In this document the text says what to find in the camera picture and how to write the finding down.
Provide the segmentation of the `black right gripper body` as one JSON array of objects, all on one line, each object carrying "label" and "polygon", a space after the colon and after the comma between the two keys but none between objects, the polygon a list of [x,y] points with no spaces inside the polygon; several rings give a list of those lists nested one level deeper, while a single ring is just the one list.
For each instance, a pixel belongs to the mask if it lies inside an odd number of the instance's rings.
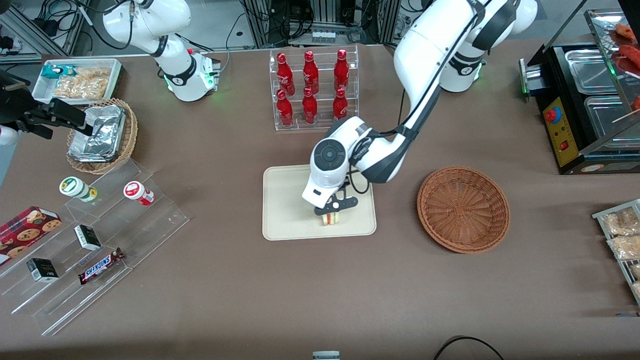
[{"label": "black right gripper body", "polygon": [[21,132],[19,118],[25,112],[42,111],[45,105],[35,100],[28,89],[30,84],[17,75],[0,71],[0,122],[1,125]]}]

